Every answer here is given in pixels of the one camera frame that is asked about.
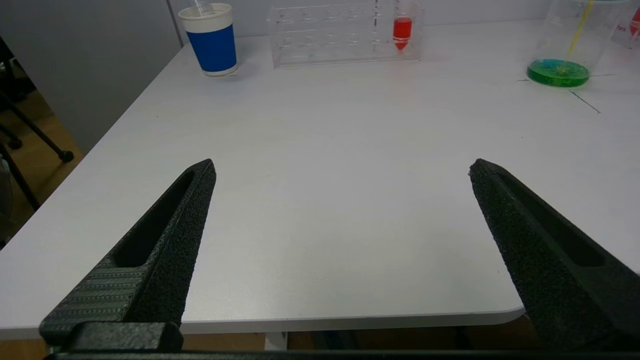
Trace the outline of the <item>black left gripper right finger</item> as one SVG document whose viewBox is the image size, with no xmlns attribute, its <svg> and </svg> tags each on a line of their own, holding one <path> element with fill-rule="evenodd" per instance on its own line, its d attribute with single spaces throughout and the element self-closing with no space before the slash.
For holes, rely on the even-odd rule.
<svg viewBox="0 0 640 360">
<path fill-rule="evenodd" d="M 478 159 L 468 175 L 542 342 L 558 350 L 637 352 L 638 274 L 502 166 Z"/>
</svg>

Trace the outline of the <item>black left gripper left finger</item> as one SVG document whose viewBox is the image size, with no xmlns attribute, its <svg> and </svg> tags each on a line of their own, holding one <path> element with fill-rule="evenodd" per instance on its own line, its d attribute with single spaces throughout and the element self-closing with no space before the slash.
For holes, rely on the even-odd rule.
<svg viewBox="0 0 640 360">
<path fill-rule="evenodd" d="M 60 347 L 84 322 L 180 325 L 217 182 L 211 159 L 188 167 L 39 324 Z"/>
</svg>

